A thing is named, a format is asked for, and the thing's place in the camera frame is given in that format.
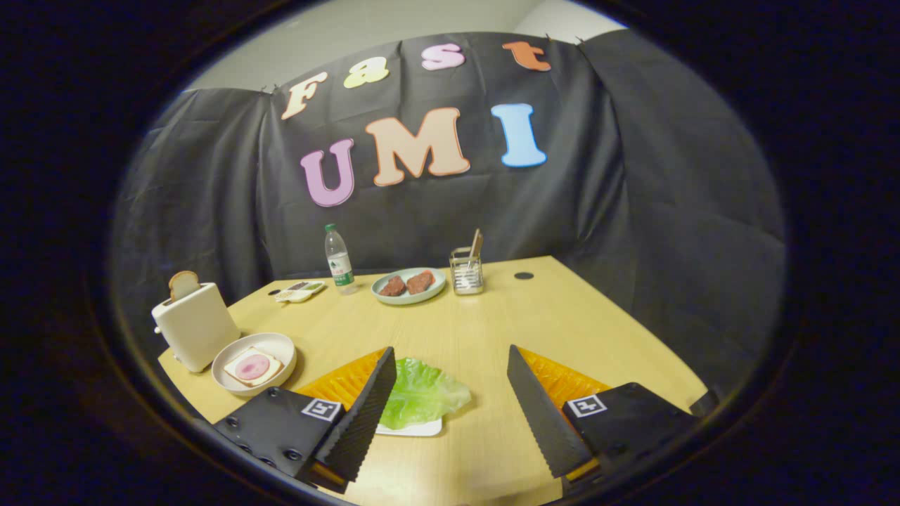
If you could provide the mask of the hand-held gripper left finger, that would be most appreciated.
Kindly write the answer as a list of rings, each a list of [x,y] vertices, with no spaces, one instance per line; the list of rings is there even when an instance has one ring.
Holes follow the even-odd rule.
[[[397,378],[391,346],[298,391],[268,387],[214,424],[241,450],[310,486],[356,481]]]

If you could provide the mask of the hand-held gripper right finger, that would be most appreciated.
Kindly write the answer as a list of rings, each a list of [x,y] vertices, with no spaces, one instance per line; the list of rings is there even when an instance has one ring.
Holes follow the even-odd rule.
[[[520,346],[507,376],[551,474],[565,493],[642,465],[700,423],[639,382],[602,382]]]

